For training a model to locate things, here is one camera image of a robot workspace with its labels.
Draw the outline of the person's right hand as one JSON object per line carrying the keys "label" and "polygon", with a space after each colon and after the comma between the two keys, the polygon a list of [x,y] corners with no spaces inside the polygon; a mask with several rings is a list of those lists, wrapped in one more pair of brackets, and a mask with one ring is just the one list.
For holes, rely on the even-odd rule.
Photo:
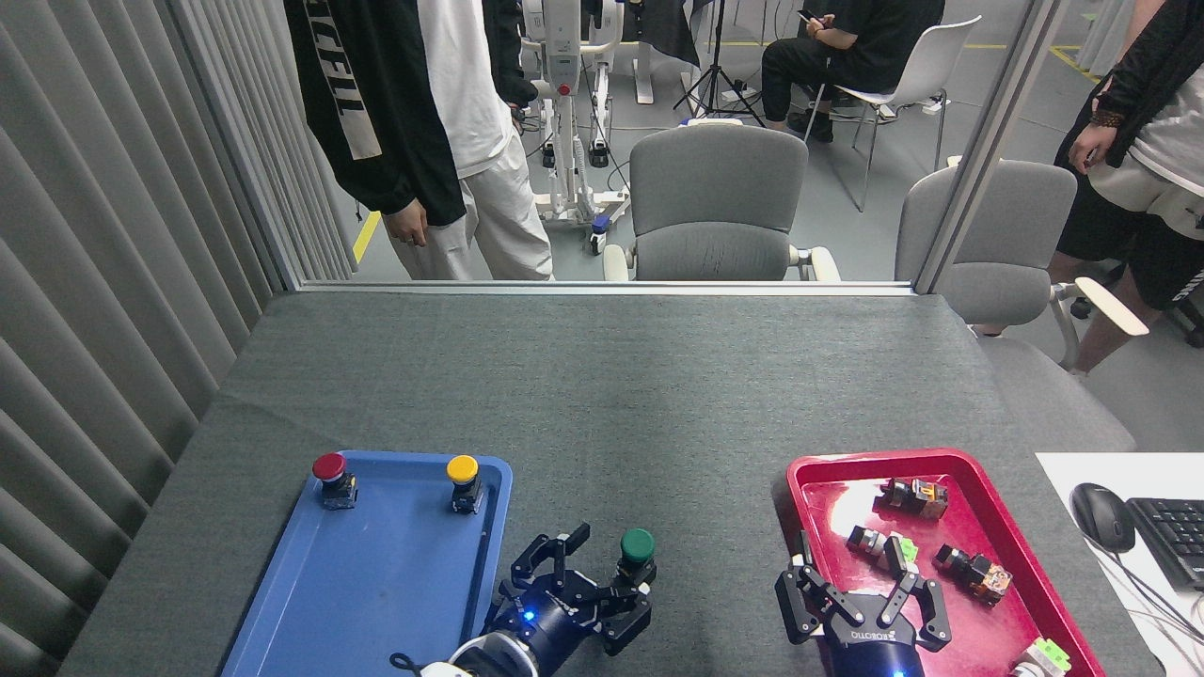
{"label": "person's right hand", "polygon": [[427,213],[417,198],[413,198],[405,208],[384,213],[382,219],[386,226],[388,236],[399,240],[400,243],[412,245],[412,247],[426,247]]}

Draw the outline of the person's hand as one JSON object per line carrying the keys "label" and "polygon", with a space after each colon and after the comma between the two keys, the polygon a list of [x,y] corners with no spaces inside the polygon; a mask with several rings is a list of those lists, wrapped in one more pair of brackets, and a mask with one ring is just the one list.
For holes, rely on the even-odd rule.
{"label": "person's hand", "polygon": [[1088,120],[1088,124],[1072,142],[1068,161],[1079,173],[1086,173],[1088,167],[1106,157],[1115,140],[1117,140],[1117,128],[1100,126],[1100,124]]}

